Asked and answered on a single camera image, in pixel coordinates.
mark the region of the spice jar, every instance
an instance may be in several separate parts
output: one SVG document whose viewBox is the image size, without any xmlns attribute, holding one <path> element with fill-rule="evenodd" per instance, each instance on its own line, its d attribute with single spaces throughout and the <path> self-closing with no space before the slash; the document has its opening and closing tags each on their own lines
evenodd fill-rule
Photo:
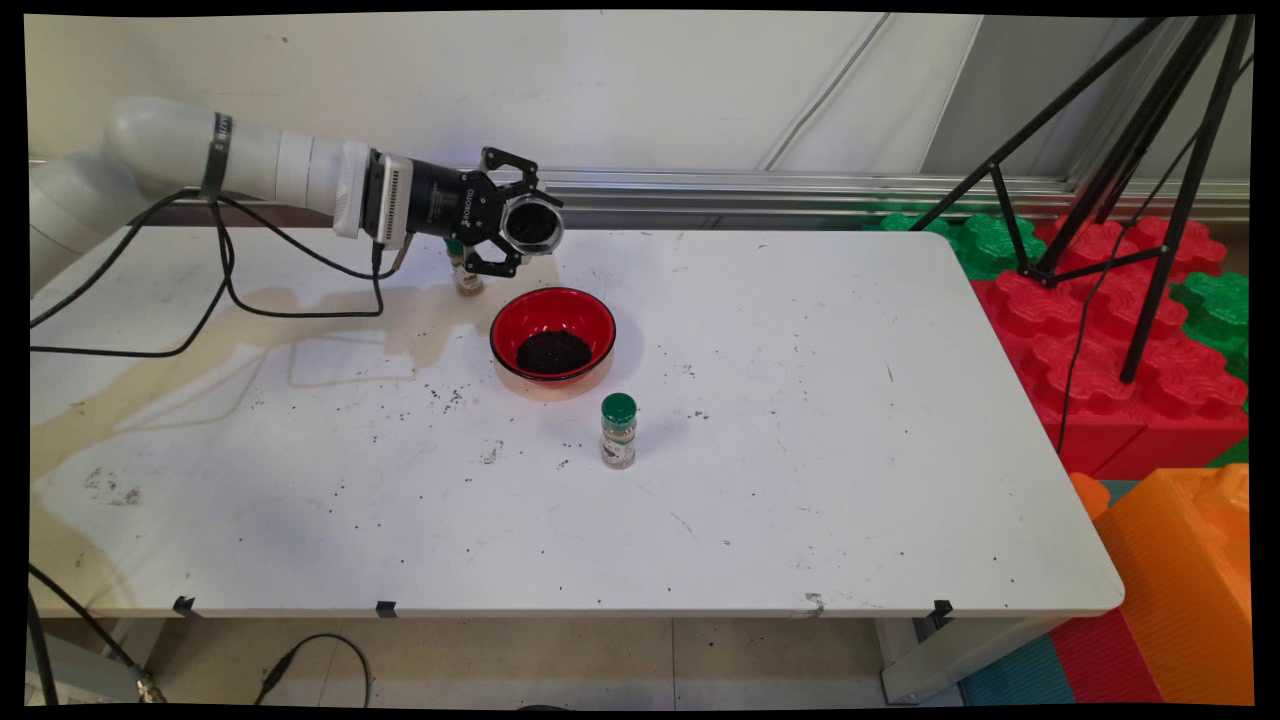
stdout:
<svg viewBox="0 0 1280 720">
<path fill-rule="evenodd" d="M 609 468 L 630 468 L 636 448 L 636 401 L 616 392 L 600 404 L 600 457 Z"/>
<path fill-rule="evenodd" d="M 462 243 L 452 238 L 444 238 L 444 245 L 449 252 L 449 264 L 453 265 L 453 287 L 457 288 L 458 295 L 466 297 L 477 295 L 484 290 L 484 281 L 480 279 L 480 275 L 468 273 L 462 266 Z"/>
</svg>

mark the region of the red foam block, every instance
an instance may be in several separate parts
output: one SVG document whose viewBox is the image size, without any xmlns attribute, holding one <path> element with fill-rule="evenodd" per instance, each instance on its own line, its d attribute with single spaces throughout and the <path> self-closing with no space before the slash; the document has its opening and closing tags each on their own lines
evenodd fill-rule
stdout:
<svg viewBox="0 0 1280 720">
<path fill-rule="evenodd" d="M 987 291 L 995 281 L 969 281 L 969 287 L 973 288 L 973 293 L 978 296 L 978 302 L 982 302 L 987 297 Z"/>
<path fill-rule="evenodd" d="M 1075 337 L 1039 336 L 1023 351 L 1023 387 L 1050 442 L 1057 443 L 1062 424 L 1066 372 Z M 1123 355 L 1107 343 L 1085 337 L 1071 377 L 1066 437 L 1059 459 L 1069 473 L 1093 471 L 1143 432 L 1146 421 L 1134 409 L 1133 386 L 1120 382 Z"/>
<path fill-rule="evenodd" d="M 1037 228 L 1036 237 L 1043 240 L 1046 243 L 1052 242 L 1057 237 L 1059 231 L 1062 229 L 1062 223 L 1065 222 L 1066 215 L 1059 215 L 1052 223 Z M 1085 220 L 1059 258 L 1057 272 L 1066 273 L 1105 263 L 1111 256 L 1111 249 L 1115 247 L 1116 237 L 1121 229 L 1123 225 L 1115 220 L 1107 220 L 1101 224 Z M 1126 233 L 1126 237 L 1120 241 L 1116 258 L 1124 258 L 1137 251 L 1138 246 L 1129 240 Z"/>
<path fill-rule="evenodd" d="M 1073 288 L 1071 283 L 1046 288 L 1006 270 L 987 291 L 988 316 L 993 325 L 1023 338 L 1074 336 L 1080 327 L 1080 301 Z"/>
<path fill-rule="evenodd" d="M 1098 295 L 1089 305 L 1089 332 L 1097 328 L 1110 340 L 1123 342 L 1128 347 L 1133 332 L 1138 327 L 1138 314 L 1147 300 L 1151 286 L 1151 264 L 1125 265 L 1107 273 L 1106 281 L 1098 288 Z M 1073 291 L 1079 292 L 1076 284 Z M 1187 306 L 1169 297 L 1169 286 L 1156 307 L 1156 319 L 1151 325 L 1151 337 L 1165 340 L 1178 333 L 1187 320 Z"/>
<path fill-rule="evenodd" d="M 1169 232 L 1169 220 L 1164 218 L 1143 218 L 1125 236 L 1132 238 L 1139 250 L 1160 247 Z M 1170 282 L 1183 282 L 1190 273 L 1207 273 L 1213 277 L 1222 274 L 1222 260 L 1226 259 L 1226 246 L 1208 236 L 1208 228 L 1196 220 L 1187 220 L 1183 238 L 1174 256 L 1174 269 Z"/>
<path fill-rule="evenodd" d="M 1120 610 L 1050 632 L 1075 702 L 1164 702 Z"/>
<path fill-rule="evenodd" d="M 1160 468 L 1203 468 L 1249 434 L 1240 407 L 1248 386 L 1226 373 L 1222 354 L 1181 331 L 1148 342 L 1135 384 L 1146 429 L 1093 477 L 1140 480 Z"/>
</svg>

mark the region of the black cord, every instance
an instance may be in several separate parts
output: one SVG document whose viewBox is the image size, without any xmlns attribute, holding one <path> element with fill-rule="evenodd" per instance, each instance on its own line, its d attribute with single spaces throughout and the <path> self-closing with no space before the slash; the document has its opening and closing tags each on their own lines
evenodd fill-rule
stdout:
<svg viewBox="0 0 1280 720">
<path fill-rule="evenodd" d="M 164 206 L 166 206 L 166 205 L 169 205 L 169 204 L 172 204 L 174 201 L 182 200 L 184 197 L 195 197 L 196 195 L 197 195 L 197 191 L 195 191 L 195 190 L 179 190 L 178 192 L 174 192 L 173 195 L 170 195 L 168 197 L 164 197 L 159 202 L 156 202 L 155 205 L 147 208 L 146 211 L 143 211 L 142 215 L 138 217 L 137 224 L 134 224 L 132 228 L 129 228 L 129 232 L 124 233 L 124 237 L 120 240 L 120 243 L 116 245 L 115 250 L 113 250 L 111 254 L 106 256 L 106 260 L 104 260 L 102 264 L 99 265 L 96 270 L 93 270 L 93 274 L 90 275 L 87 281 L 84 281 L 83 283 L 81 283 L 79 287 L 77 287 L 74 291 L 72 291 L 70 295 L 68 295 L 67 297 L 59 300 L 56 305 L 54 305 L 49 310 L 45 310 L 40 315 L 37 315 L 36 319 L 31 322 L 31 328 L 29 329 L 36 329 L 45 320 L 52 318 L 58 313 L 61 313 L 63 307 L 67 307 L 68 305 L 70 305 L 72 302 L 74 302 L 76 299 L 78 299 L 79 296 L 84 295 L 84 292 L 88 288 L 93 287 L 93 284 L 99 281 L 99 278 L 101 278 L 102 274 L 106 273 L 106 270 L 111 265 L 115 264 L 115 260 L 119 259 L 119 256 L 124 252 L 124 249 L 127 249 L 129 246 L 129 243 L 133 242 L 133 238 L 137 237 L 138 231 L 141 231 L 142 227 L 147 224 L 147 220 L 151 219 L 151 215 L 154 215 L 156 213 L 156 210 L 159 210 L 159 209 L 161 209 L 161 208 L 164 208 Z"/>
<path fill-rule="evenodd" d="M 1244 74 L 1244 70 L 1247 70 L 1251 64 L 1253 64 L 1252 54 L 1248 58 L 1245 58 L 1243 63 L 1240 63 L 1240 68 L 1235 72 L 1235 77 L 1231 79 L 1231 85 L 1235 85 L 1235 82 L 1240 79 L 1240 76 Z M 1174 174 L 1174 168 L 1178 167 L 1178 163 L 1181 163 L 1183 156 L 1187 155 L 1187 151 L 1190 150 L 1193 145 L 1196 145 L 1196 138 L 1199 137 L 1201 129 L 1202 128 L 1196 128 L 1196 132 L 1193 132 L 1192 136 L 1187 138 L 1187 143 L 1183 145 L 1183 149 L 1178 151 L 1178 155 L 1174 158 L 1174 161 L 1169 164 L 1169 168 L 1165 170 L 1165 174 L 1161 176 L 1160 182 L 1157 182 L 1156 187 L 1152 188 L 1151 193 L 1147 196 L 1147 200 L 1144 200 L 1142 205 L 1138 208 L 1138 210 L 1133 214 L 1133 217 L 1129 218 L 1129 222 L 1126 222 L 1124 227 L 1120 228 L 1120 234 L 1116 236 L 1116 242 L 1115 245 L 1111 246 L 1111 255 L 1107 258 L 1106 264 L 1102 265 L 1102 270 L 1098 273 L 1098 282 L 1093 283 L 1093 290 L 1091 290 L 1089 295 L 1084 299 L 1084 305 L 1080 307 L 1080 331 L 1075 337 L 1075 351 L 1071 354 L 1071 364 L 1068 365 L 1066 368 L 1066 387 L 1064 388 L 1062 392 L 1062 418 L 1059 421 L 1057 427 L 1059 455 L 1062 455 L 1062 442 L 1066 439 L 1066 410 L 1071 402 L 1071 375 L 1075 374 L 1075 361 L 1080 357 L 1080 346 L 1084 345 L 1084 322 L 1089 314 L 1089 302 L 1093 301 L 1093 296 L 1097 295 L 1098 288 L 1102 287 L 1102 281 L 1107 279 L 1107 273 L 1111 270 L 1111 264 L 1116 259 L 1116 252 L 1120 251 L 1120 241 L 1124 240 L 1124 236 L 1126 232 L 1129 232 L 1129 228 L 1138 224 L 1138 220 L 1142 219 L 1142 214 L 1147 211 L 1147 206 L 1151 205 L 1151 201 L 1156 199 L 1156 195 L 1160 192 L 1160 188 L 1164 187 L 1165 182 L 1169 181 L 1169 176 Z"/>
<path fill-rule="evenodd" d="M 93 284 L 102 277 L 102 274 L 106 273 L 106 270 L 113 264 L 115 264 L 116 259 L 119 259 L 119 256 L 124 252 L 124 250 L 129 246 L 129 243 L 133 242 L 133 238 L 137 237 L 138 231 L 142 229 L 142 227 L 146 224 L 146 222 L 151 218 L 152 214 L 155 214 L 161 208 L 164 208 L 166 205 L 170 205 L 170 204 L 173 204 L 173 202 L 175 202 L 178 200 L 184 200 L 184 199 L 188 199 L 188 197 L 195 197 L 197 193 L 198 192 L 195 191 L 195 190 L 183 190 L 183 191 L 175 192 L 173 195 L 169 195 L 168 197 L 164 197 L 160 201 L 157 201 L 151 208 L 147 208 L 147 210 L 145 210 L 142 213 L 142 215 L 138 217 L 138 222 L 132 228 L 129 228 L 129 232 L 127 232 L 124 234 L 124 237 L 120 240 L 119 245 L 116 245 L 116 247 L 111 251 L 111 254 L 106 258 L 106 260 L 96 270 L 93 270 L 93 274 L 90 275 L 88 279 L 86 279 L 83 283 L 81 283 L 79 287 L 77 287 L 74 291 L 72 291 L 70 295 L 68 295 L 67 297 L 64 297 L 63 300 L 60 300 L 56 305 L 54 305 L 49 310 L 45 310 L 44 313 L 41 313 L 36 319 L 31 320 L 31 329 L 35 329 L 36 327 L 38 327 L 45 320 L 49 320 L 50 318 L 52 318 L 54 315 L 56 315 L 58 313 L 60 313 L 63 309 L 65 309 L 68 305 L 70 305 L 76 299 L 78 299 L 79 296 L 84 295 L 86 291 L 88 291 L 91 287 L 93 287 Z M 236 208 L 237 210 L 239 210 L 239 211 L 244 213 L 246 215 L 253 218 L 262 227 L 270 229 L 276 236 L 279 236 L 280 238 L 283 238 L 285 242 L 288 242 L 293 247 L 301 250 L 306 255 L 308 255 L 308 256 L 319 260 L 320 263 L 324 263 L 325 265 L 328 265 L 328 266 L 330 266 L 330 268 L 333 268 L 335 270 L 339 270 L 342 273 L 346 273 L 346 274 L 348 274 L 351 277 L 371 281 L 372 284 L 374 284 L 374 297 L 378 301 L 378 309 L 376 310 L 366 310 L 366 311 L 352 311 L 352 313 L 275 313 L 275 311 L 271 311 L 271 310 L 261 310 L 259 307 L 252 307 L 252 306 L 244 304 L 243 301 L 241 301 L 239 296 L 236 295 L 236 288 L 234 288 L 234 286 L 232 283 L 232 272 L 234 270 L 234 266 L 236 266 L 236 249 L 232 245 L 230 233 L 227 231 L 227 225 L 223 222 L 221 213 L 219 211 L 219 208 L 218 208 L 219 202 L 225 202 L 227 205 L 229 205 L 232 208 Z M 232 301 L 236 302 L 236 305 L 239 306 L 241 309 L 243 309 L 243 310 L 246 310 L 248 313 L 253 313 L 256 315 L 265 315 L 265 316 L 269 316 L 269 318 L 376 318 L 376 316 L 381 315 L 384 305 L 383 305 L 381 287 L 379 286 L 379 282 L 383 281 L 383 279 L 387 279 L 387 278 L 392 277 L 396 273 L 396 268 L 392 268 L 392 269 L 387 270 L 385 273 L 379 273 L 379 270 L 381 269 L 381 256 L 383 256 L 383 246 L 381 245 L 379 245 L 376 242 L 372 243 L 372 246 L 374 246 L 374 250 L 372 250 L 372 273 L 371 274 L 365 274 L 365 273 L 360 273 L 360 272 L 352 270 L 349 268 L 346 268 L 346 266 L 343 266 L 343 265 L 340 265 L 338 263 L 334 263 L 333 260 L 329 260 L 328 258 L 317 254 L 316 251 L 314 251 L 310 247 L 302 245 L 297 240 L 289 237 L 288 233 L 285 233 L 284 231 L 282 231 L 280 228 L 278 228 L 275 224 L 273 224 L 271 222 L 269 222 L 266 218 L 262 218 L 261 215 L 259 215 L 253 210 L 251 210 L 251 209 L 241 205 L 239 202 L 232 200 L 230 197 L 218 196 L 218 199 L 215 201 L 211 201 L 209 204 L 209 208 L 210 208 L 210 213 L 214 215 L 214 224 L 218 228 L 218 250 L 219 250 L 219 256 L 220 256 L 221 265 L 223 265 L 223 282 L 218 287 L 218 292 L 214 293 L 212 301 L 205 309 L 205 313 L 200 318 L 200 322 L 196 324 L 195 329 L 191 332 L 189 336 L 187 336 L 187 340 L 182 345 L 179 345 L 178 347 L 175 347 L 173 350 L 163 350 L 163 351 L 99 350 L 99 348 L 87 348 L 87 347 L 58 347 L 58 346 L 33 345 L 29 348 L 31 352 L 52 352 L 52 354 L 64 354 L 64 355 L 95 355 L 95 356 L 109 356 L 109 357 L 173 357 L 174 355 L 179 355 L 179 354 L 184 352 L 188 347 L 191 347 L 191 343 L 196 341 L 196 336 L 198 336 L 200 332 L 205 328 L 205 324 L 209 322 L 209 318 L 212 316 L 214 310 L 218 307 L 218 302 L 221 300 L 223 292 L 227 292 L 228 295 L 230 295 Z"/>
<path fill-rule="evenodd" d="M 303 250 L 306 250 L 306 252 L 308 255 L 315 255 L 316 258 L 320 258 L 326 265 L 338 268 L 339 270 L 342 270 L 342 272 L 344 272 L 347 274 L 351 274 L 351 275 L 356 275 L 356 277 L 362 277 L 362 278 L 371 279 L 372 283 L 374 283 L 374 297 L 378 300 L 378 309 L 376 310 L 357 310 L 357 311 L 349 311 L 349 313 L 278 313 L 275 310 L 262 310 L 260 307 L 253 307 L 253 306 L 246 304 L 236 293 L 236 286 L 232 283 L 232 269 L 236 265 L 236 246 L 232 245 L 232 236 L 230 236 L 229 232 L 227 232 L 225 223 L 223 223 L 223 214 L 221 214 L 221 210 L 218 209 L 218 202 L 210 202 L 209 204 L 209 209 L 214 214 L 214 224 L 218 225 L 218 250 L 219 250 L 219 254 L 221 255 L 221 260 L 223 260 L 223 278 L 224 278 L 224 282 L 227 283 L 227 295 L 229 295 L 230 299 L 232 299 L 232 302 L 234 302 L 242 310 L 246 310 L 248 313 L 253 313 L 255 315 L 264 315 L 264 316 L 268 316 L 268 318 L 376 318 L 376 316 L 379 316 L 379 315 L 383 314 L 383 291 L 381 291 L 381 287 L 379 284 L 379 281 L 381 279 L 381 275 L 378 274 L 378 272 L 381 269 L 381 265 L 383 265 L 383 246 L 380 243 L 378 243 L 378 242 L 372 243 L 374 252 L 372 252 L 372 258 L 371 258 L 371 261 L 370 261 L 370 264 L 372 265 L 372 269 L 374 269 L 372 274 L 362 275 L 360 273 L 355 273 L 352 270 L 348 270 L 347 268 L 343 268 L 342 265 L 338 265 L 337 263 L 333 263 L 333 261 L 330 261 L 328 259 L 324 259 L 320 255 L 315 255 L 310 249 L 306 249 L 306 247 L 303 247 L 301 245 L 297 245 L 297 242 L 293 238 L 289 238 L 288 236 L 284 236 L 284 233 L 280 233 L 280 236 L 285 237 L 287 240 L 289 240 L 289 242 L 293 242 L 298 247 L 302 247 Z M 276 232 L 279 232 L 278 228 L 273 227 L 271 229 L 276 229 Z M 393 269 L 393 270 L 388 272 L 387 274 L 390 275 L 394 272 L 396 270 Z"/>
<path fill-rule="evenodd" d="M 268 220 L 262 215 L 259 215 L 253 210 L 246 208 L 244 205 L 241 205 L 239 202 L 232 200 L 230 197 L 227 197 L 225 195 L 219 195 L 218 200 L 219 200 L 219 202 L 225 202 L 227 205 L 229 205 L 232 208 L 236 208 L 241 213 L 244 213 L 250 218 L 253 218 L 255 220 L 257 220 L 257 223 L 260 225 L 262 225 L 264 228 L 266 228 L 266 229 L 274 232 L 275 234 L 280 236 L 280 238 L 284 240 L 284 242 L 288 242 L 293 247 L 297 247 L 302 252 L 306 252 L 312 259 L 319 260 L 320 263 L 324 263 L 325 265 L 329 265 L 334 270 L 338 270 L 338 272 L 342 272 L 342 273 L 347 273 L 348 275 L 351 275 L 353 278 L 360 278 L 362 281 L 371 281 L 371 279 L 374 279 L 374 275 L 366 275 L 365 273 L 358 273 L 356 270 L 352 270 L 351 268 L 344 268 L 344 266 L 339 265 L 338 263 L 334 263 L 333 260 L 325 258 L 324 255 L 320 255 L 315 250 L 311 250 L 306 245 L 302 245 L 297 240 L 293 240 L 292 237 L 289 237 L 288 233 L 285 233 L 280 228 L 275 227 L 270 220 Z M 385 273 L 378 275 L 378 279 L 385 281 L 387 278 L 392 277 L 393 274 L 396 274 L 396 270 L 390 269 L 390 270 L 387 270 Z"/>
<path fill-rule="evenodd" d="M 36 669 L 40 671 L 40 689 L 45 693 L 45 705 L 58 705 L 54 666 L 49 661 L 45 628 L 40 624 L 40 611 L 36 610 L 36 598 L 31 597 L 31 588 L 27 588 L 27 630 L 31 632 L 31 650 L 36 653 Z"/>
<path fill-rule="evenodd" d="M 365 659 L 365 653 L 361 652 L 358 647 L 356 647 L 356 643 L 334 633 L 317 633 L 315 635 L 308 635 L 298 641 L 298 644 L 293 646 L 293 648 L 289 650 L 289 652 L 285 652 L 284 657 L 276 661 L 275 667 L 271 667 L 271 671 L 266 674 L 266 679 L 262 680 L 262 691 L 257 693 L 257 700 L 253 701 L 253 705 L 262 705 L 262 698 L 266 697 L 266 693 L 271 692 L 271 689 L 280 682 L 280 679 L 284 678 L 284 673 L 289 669 L 289 665 L 293 662 L 293 656 L 297 655 L 298 648 L 316 638 L 333 638 L 335 641 L 344 642 L 347 643 L 347 647 L 349 647 L 356 652 L 356 657 L 360 659 L 360 666 L 365 670 L 365 705 L 362 707 L 369 707 L 369 694 L 370 692 L 372 692 L 374 688 L 374 678 L 369 671 L 369 660 Z"/>
<path fill-rule="evenodd" d="M 115 655 L 115 657 L 118 657 L 122 662 L 124 662 L 129 667 L 138 669 L 140 671 L 142 670 L 142 667 L 137 662 L 134 662 L 132 657 L 129 657 L 129 653 L 124 652 L 124 648 L 120 647 L 120 643 L 115 642 L 115 638 L 111 637 L 111 633 L 104 630 L 102 625 L 99 625 L 97 620 L 95 620 L 93 616 L 88 614 L 88 610 L 84 610 L 84 606 L 76 602 L 76 598 L 68 594 L 67 591 L 61 588 L 61 585 L 55 583 L 49 575 L 41 573 L 40 569 L 32 565 L 31 562 L 27 562 L 27 573 L 29 573 L 37 580 L 44 583 L 45 587 L 54 591 L 54 594 L 60 597 L 63 602 L 70 606 L 70 609 L 74 610 L 76 614 L 81 616 L 81 619 L 88 623 L 88 625 L 93 628 L 93 632 L 97 633 L 97 637 L 102 638 L 102 642 L 106 643 L 106 647 L 111 648 L 111 653 Z"/>
</svg>

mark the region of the white wall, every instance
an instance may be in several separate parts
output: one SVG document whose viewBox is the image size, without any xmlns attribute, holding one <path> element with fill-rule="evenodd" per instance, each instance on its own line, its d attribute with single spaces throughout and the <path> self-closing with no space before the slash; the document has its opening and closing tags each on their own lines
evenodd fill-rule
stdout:
<svg viewBox="0 0 1280 720">
<path fill-rule="evenodd" d="M 1204 122 L 1204 110 L 1208 109 L 1208 96 L 1213 92 L 1213 82 L 1217 79 L 1217 70 L 1222 67 L 1222 55 L 1226 54 L 1226 42 L 1231 37 L 1231 23 L 1222 26 L 1217 38 L 1204 54 L 1196 74 L 1187 83 L 1181 97 L 1169 113 L 1165 127 L 1160 128 L 1160 135 L 1151 143 L 1147 156 L 1138 167 L 1138 177 L 1158 178 L 1174 161 L 1178 152 L 1187 143 L 1187 140 L 1196 132 L 1196 128 Z M 1253 53 L 1253 33 L 1249 33 L 1249 44 L 1244 49 L 1244 58 Z M 1253 141 L 1253 68 L 1244 70 L 1240 79 L 1231 88 L 1231 99 L 1226 104 L 1226 113 L 1222 115 L 1222 126 L 1213 138 L 1213 150 L 1208 156 L 1208 165 L 1204 168 L 1206 178 L 1221 179 L 1249 179 L 1249 160 L 1252 156 Z M 1172 178 L 1183 177 L 1187 160 L 1174 170 Z"/>
<path fill-rule="evenodd" d="M 966 176 L 1102 58 L 1139 18 L 987 15 L 933 136 L 925 173 Z M 1027 138 L 1006 176 L 1065 178 L 1097 128 L 1112 83 L 1124 86 L 1139 46 Z"/>
<path fill-rule="evenodd" d="M 472 12 L 228 18 L 27 15 L 28 151 L 96 145 L 115 100 L 471 165 L 763 167 L 877 13 Z M 977 15 L 899 14 L 777 169 L 914 173 Z"/>
</svg>

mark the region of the table leg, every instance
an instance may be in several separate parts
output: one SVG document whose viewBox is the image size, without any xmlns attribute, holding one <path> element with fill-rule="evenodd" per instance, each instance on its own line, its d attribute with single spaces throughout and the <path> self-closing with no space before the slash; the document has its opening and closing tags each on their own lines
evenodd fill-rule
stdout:
<svg viewBox="0 0 1280 720">
<path fill-rule="evenodd" d="M 881 652 L 884 655 L 884 670 L 881 673 L 884 700 L 890 705 L 923 702 L 1066 620 L 956 618 L 914 647 L 908 647 L 910 642 L 904 641 L 910 619 L 877 620 Z"/>
<path fill-rule="evenodd" d="M 123 618 L 116 620 L 115 626 L 111 628 L 111 637 L 120 643 L 120 647 L 129 653 L 134 662 L 145 669 L 147 660 L 151 659 L 151 651 L 155 650 L 160 633 L 169 620 L 169 618 Z M 109 652 L 104 646 L 104 653 Z"/>
<path fill-rule="evenodd" d="M 137 678 L 124 664 L 102 657 L 96 652 L 74 646 L 61 638 L 46 635 L 49 660 L 54 670 L 54 680 L 60 689 L 76 688 L 95 697 L 116 702 L 137 702 Z M 36 673 L 36 659 L 27 638 L 27 683 L 40 687 Z"/>
</svg>

